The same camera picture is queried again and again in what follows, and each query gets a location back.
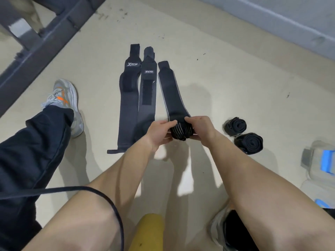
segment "person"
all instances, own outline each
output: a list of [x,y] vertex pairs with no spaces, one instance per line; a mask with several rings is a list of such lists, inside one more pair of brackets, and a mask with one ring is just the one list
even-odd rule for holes
[[[42,112],[0,144],[1,191],[46,187],[69,139],[83,132],[77,99],[71,82],[57,80]],[[209,148],[230,197],[209,225],[216,244],[240,251],[335,250],[335,220],[326,211],[244,154],[207,116],[185,120],[195,130],[192,139]],[[169,129],[176,123],[153,122],[146,135],[88,184],[115,203],[121,218],[127,215],[149,160],[159,146],[172,141]],[[94,193],[77,192],[43,229],[36,221],[36,200],[0,201],[1,250],[105,251],[119,238],[113,210]]]

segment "xtep logo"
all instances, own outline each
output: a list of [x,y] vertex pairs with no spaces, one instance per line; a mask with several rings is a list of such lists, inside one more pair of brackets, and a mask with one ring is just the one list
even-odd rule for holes
[[128,63],[127,67],[129,66],[138,66],[139,64],[138,63]]

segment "shoe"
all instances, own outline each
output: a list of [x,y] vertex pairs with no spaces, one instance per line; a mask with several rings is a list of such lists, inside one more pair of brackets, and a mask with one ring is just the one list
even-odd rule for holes
[[48,95],[47,101],[42,104],[42,109],[48,105],[61,108],[70,108],[74,112],[71,125],[71,137],[75,138],[84,131],[84,121],[78,111],[78,93],[74,85],[65,79],[58,79],[54,85],[54,91]]
[[208,225],[208,234],[212,241],[219,247],[223,247],[224,251],[237,251],[234,248],[228,247],[224,237],[224,221],[229,212],[232,210],[232,203],[228,202],[226,207],[218,212]]

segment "yellow object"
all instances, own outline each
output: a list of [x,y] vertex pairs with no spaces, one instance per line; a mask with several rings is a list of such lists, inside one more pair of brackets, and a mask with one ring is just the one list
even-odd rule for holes
[[129,251],[163,251],[164,227],[161,215],[144,215],[137,224]]

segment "floor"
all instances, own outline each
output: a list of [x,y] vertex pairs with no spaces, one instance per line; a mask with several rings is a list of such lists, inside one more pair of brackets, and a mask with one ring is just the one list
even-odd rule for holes
[[[50,19],[41,16],[42,22]],[[58,78],[79,93],[85,131],[70,142],[49,187],[86,184],[110,167],[117,148],[119,75],[132,43],[152,46],[168,60],[191,115],[214,126],[235,116],[264,139],[252,156],[297,187],[306,179],[302,151],[315,140],[335,144],[335,62],[275,37],[197,0],[107,0],[0,119],[0,140],[24,127]],[[0,69],[20,47],[0,41]],[[166,118],[157,90],[156,119]],[[38,220],[45,225],[72,194],[44,195]],[[208,150],[200,143],[161,147],[149,163],[125,222],[131,232],[142,215],[166,219],[165,250],[220,250],[206,224],[227,195]]]

